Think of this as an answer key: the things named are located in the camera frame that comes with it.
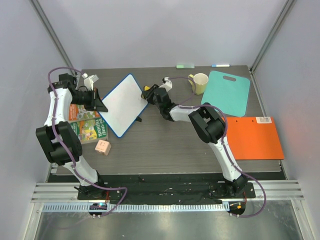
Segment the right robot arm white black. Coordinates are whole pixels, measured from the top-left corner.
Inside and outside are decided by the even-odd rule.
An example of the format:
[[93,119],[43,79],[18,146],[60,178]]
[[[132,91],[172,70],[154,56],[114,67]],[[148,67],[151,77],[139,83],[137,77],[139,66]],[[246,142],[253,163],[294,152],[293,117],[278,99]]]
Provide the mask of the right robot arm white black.
[[243,193],[248,178],[237,164],[227,140],[228,124],[210,104],[180,106],[172,102],[164,87],[143,88],[141,98],[159,109],[162,117],[171,122],[191,123],[201,141],[212,149],[222,170],[226,193],[233,198]]

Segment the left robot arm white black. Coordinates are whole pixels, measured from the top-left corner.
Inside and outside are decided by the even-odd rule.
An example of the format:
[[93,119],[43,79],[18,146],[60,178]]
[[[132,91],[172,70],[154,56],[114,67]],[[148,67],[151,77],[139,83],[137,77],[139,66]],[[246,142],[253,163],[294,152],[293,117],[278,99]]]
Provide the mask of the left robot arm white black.
[[40,146],[50,163],[68,169],[79,181],[77,190],[90,199],[100,200],[107,188],[100,174],[83,156],[81,141],[69,123],[70,105],[82,105],[86,110],[107,113],[97,88],[81,91],[76,88],[76,77],[64,73],[47,89],[50,106],[47,120],[35,131]]

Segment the blue framed whiteboard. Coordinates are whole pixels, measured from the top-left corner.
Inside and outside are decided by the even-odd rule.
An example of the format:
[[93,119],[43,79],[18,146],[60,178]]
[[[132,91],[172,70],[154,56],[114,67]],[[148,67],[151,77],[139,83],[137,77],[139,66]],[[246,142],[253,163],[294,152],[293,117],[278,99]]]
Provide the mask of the blue framed whiteboard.
[[98,113],[118,138],[125,135],[147,107],[148,102],[141,94],[141,87],[130,73],[102,99],[108,111]]

